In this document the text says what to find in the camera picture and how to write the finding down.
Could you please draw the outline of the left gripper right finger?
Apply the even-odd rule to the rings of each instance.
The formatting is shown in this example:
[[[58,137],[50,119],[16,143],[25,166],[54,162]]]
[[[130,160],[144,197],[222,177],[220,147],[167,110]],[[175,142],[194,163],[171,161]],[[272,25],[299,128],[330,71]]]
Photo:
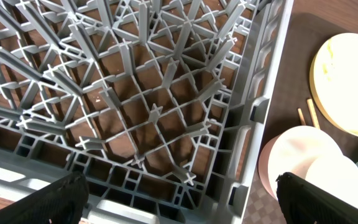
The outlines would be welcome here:
[[[277,199],[287,224],[358,224],[358,209],[291,172],[278,176]]]

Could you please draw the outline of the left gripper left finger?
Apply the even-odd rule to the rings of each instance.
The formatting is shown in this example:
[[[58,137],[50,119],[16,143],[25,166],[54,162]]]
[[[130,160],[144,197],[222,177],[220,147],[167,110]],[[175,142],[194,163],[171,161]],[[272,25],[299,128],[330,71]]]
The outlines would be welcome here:
[[[79,223],[89,188],[81,172],[73,172],[0,210],[0,224]]]

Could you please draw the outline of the white cup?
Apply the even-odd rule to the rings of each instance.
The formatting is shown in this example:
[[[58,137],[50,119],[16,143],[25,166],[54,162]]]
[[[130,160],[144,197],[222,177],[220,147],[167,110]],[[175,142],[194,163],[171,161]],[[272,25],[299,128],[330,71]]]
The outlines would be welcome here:
[[[328,155],[317,158],[310,165],[305,180],[358,208],[358,167],[348,157]]]

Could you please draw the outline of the pink bowl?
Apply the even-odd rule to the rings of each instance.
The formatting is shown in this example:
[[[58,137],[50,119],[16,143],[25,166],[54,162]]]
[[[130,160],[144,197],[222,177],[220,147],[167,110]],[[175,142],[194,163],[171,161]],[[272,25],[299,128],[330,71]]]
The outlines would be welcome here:
[[[258,172],[265,190],[277,199],[278,176],[292,172],[302,178],[321,156],[339,156],[342,151],[334,139],[312,126],[296,126],[271,139],[261,150]]]

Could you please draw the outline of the yellow round plate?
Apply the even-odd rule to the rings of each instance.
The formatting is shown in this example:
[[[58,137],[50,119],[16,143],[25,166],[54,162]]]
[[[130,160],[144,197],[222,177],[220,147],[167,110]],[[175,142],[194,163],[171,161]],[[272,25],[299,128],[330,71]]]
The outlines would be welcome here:
[[[330,37],[312,59],[310,90],[323,116],[358,137],[358,34]]]

